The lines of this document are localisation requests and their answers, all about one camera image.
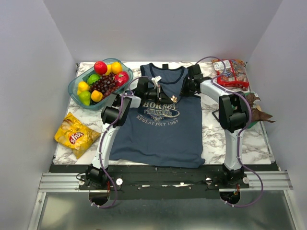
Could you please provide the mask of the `yellow lemon left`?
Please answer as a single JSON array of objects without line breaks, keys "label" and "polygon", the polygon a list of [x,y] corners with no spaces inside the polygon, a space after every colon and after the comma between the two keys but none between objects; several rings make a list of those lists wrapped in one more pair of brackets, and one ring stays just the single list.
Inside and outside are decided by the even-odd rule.
[{"label": "yellow lemon left", "polygon": [[90,90],[90,86],[86,82],[81,81],[81,82],[78,83],[78,87],[77,87],[77,94],[78,95],[83,91],[89,91],[89,90]]}]

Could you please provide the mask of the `green pear front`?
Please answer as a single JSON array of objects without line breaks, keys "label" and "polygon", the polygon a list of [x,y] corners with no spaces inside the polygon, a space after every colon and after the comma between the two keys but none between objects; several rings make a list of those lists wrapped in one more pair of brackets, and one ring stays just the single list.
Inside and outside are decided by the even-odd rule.
[{"label": "green pear front", "polygon": [[91,103],[91,93],[89,91],[82,91],[79,94],[79,100],[86,106],[90,106]]}]

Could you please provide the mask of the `red apple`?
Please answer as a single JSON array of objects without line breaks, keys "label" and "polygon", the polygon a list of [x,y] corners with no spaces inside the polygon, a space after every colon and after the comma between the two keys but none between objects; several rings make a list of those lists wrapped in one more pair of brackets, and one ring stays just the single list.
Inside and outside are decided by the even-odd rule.
[{"label": "red apple", "polygon": [[125,71],[119,72],[117,75],[114,77],[114,81],[116,83],[116,87],[121,87],[124,85],[127,81],[129,80],[129,75]]},{"label": "red apple", "polygon": [[108,67],[103,61],[97,61],[94,64],[94,70],[97,74],[103,75],[106,74]]}]

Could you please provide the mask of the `red apple right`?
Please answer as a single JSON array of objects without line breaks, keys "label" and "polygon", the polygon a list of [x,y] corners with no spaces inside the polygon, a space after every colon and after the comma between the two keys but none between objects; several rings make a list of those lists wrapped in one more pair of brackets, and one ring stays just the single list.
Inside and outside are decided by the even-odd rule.
[{"label": "red apple right", "polygon": [[114,81],[116,83],[116,87],[121,87],[124,85],[127,81],[129,80],[129,75],[125,71],[119,72],[117,75],[114,77]]}]

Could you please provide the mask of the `red apple top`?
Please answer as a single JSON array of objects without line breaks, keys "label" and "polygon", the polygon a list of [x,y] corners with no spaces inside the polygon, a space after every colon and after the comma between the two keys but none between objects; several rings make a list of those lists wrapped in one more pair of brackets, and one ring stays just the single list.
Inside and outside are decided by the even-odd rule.
[{"label": "red apple top", "polygon": [[97,74],[103,75],[106,74],[108,67],[103,61],[97,61],[94,64],[94,70]]}]

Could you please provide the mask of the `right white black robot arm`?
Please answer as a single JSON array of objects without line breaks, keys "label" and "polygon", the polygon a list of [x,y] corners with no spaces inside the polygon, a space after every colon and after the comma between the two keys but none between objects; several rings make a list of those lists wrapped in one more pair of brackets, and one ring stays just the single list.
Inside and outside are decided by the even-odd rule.
[{"label": "right white black robot arm", "polygon": [[188,67],[182,89],[183,95],[194,93],[207,95],[218,103],[218,121],[224,129],[226,142],[219,181],[227,188],[233,187],[244,177],[241,148],[244,131],[251,120],[250,106],[243,93],[230,91],[210,77],[204,77],[198,64]]}]

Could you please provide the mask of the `yellow Lays chips bag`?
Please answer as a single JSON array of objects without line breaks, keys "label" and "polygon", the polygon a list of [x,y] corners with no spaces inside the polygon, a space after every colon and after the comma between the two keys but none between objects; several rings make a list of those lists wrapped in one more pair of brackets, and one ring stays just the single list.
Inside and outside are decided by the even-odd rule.
[{"label": "yellow Lays chips bag", "polygon": [[90,129],[69,112],[54,135],[56,142],[72,149],[76,159],[79,159],[101,133]]}]

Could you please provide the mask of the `green fruit middle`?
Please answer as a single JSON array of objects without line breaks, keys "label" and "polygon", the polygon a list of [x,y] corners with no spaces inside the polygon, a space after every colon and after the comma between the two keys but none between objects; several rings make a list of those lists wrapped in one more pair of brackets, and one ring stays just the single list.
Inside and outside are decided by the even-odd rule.
[{"label": "green fruit middle", "polygon": [[93,85],[94,83],[96,83],[98,80],[100,80],[100,76],[96,73],[91,74],[88,79],[87,79],[87,83],[88,85]]}]

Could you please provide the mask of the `orange fruit top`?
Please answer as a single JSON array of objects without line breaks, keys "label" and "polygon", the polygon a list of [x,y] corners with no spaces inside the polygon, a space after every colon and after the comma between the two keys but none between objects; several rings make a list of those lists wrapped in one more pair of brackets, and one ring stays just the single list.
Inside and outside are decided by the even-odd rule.
[{"label": "orange fruit top", "polygon": [[111,64],[111,72],[113,74],[118,74],[122,71],[122,65],[119,62],[114,62]]}]

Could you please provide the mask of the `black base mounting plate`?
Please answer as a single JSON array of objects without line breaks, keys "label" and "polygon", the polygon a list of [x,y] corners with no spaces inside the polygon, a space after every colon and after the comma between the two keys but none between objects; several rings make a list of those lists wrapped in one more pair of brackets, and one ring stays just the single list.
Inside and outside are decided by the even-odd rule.
[{"label": "black base mounting plate", "polygon": [[105,194],[110,186],[111,197],[119,200],[158,200],[158,199],[219,199],[222,193],[240,190],[261,190],[277,188],[279,170],[276,163],[270,165],[250,165],[255,173],[245,171],[249,183],[239,181],[235,185],[224,186],[219,181],[221,165],[204,165],[197,169],[154,167],[141,165],[111,165],[108,173],[113,182],[104,186],[88,184],[85,180],[85,165],[52,165],[42,182],[55,182],[63,185],[65,191]]}]

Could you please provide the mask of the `orange fruit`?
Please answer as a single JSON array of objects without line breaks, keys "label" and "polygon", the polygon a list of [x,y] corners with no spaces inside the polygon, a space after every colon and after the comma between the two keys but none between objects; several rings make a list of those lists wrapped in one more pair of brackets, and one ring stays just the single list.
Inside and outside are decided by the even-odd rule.
[{"label": "orange fruit", "polygon": [[91,93],[91,99],[94,102],[100,102],[103,99],[103,94],[100,91],[94,90]]},{"label": "orange fruit", "polygon": [[113,74],[118,74],[122,71],[122,65],[119,62],[114,62],[111,64],[111,72]]}]

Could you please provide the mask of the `teal plastic fruit container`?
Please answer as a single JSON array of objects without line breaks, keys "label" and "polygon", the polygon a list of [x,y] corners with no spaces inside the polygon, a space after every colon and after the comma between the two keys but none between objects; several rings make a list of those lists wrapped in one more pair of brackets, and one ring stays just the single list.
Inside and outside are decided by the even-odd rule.
[{"label": "teal plastic fruit container", "polygon": [[121,93],[133,79],[133,72],[116,58],[102,60],[72,80],[68,93],[82,108],[99,110],[113,92]]}]

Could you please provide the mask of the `dark purple grape bunch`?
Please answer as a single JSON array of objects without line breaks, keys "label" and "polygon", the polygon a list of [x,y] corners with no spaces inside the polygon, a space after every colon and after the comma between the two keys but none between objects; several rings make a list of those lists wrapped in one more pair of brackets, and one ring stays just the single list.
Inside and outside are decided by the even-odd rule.
[{"label": "dark purple grape bunch", "polygon": [[90,86],[90,92],[94,90],[100,91],[102,94],[106,92],[111,93],[117,90],[119,87],[116,87],[116,83],[114,81],[115,74],[110,73],[109,75],[100,76],[100,80]]}]

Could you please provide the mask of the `gold brooch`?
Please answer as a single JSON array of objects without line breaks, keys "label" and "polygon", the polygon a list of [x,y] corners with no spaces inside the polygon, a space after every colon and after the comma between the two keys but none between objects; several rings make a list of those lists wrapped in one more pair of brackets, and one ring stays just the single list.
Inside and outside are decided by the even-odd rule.
[{"label": "gold brooch", "polygon": [[170,100],[171,100],[173,103],[177,103],[177,97],[175,97],[174,95],[170,97]]}]

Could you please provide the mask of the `blue printed tank top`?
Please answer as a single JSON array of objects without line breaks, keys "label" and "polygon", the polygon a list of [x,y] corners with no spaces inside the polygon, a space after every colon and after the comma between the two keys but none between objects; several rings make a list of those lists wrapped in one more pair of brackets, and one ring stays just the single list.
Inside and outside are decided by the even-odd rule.
[{"label": "blue printed tank top", "polygon": [[187,68],[166,69],[150,63],[140,70],[143,79],[160,76],[162,90],[177,102],[147,100],[139,108],[131,108],[116,134],[109,159],[181,168],[203,165],[201,98],[180,94]]}]

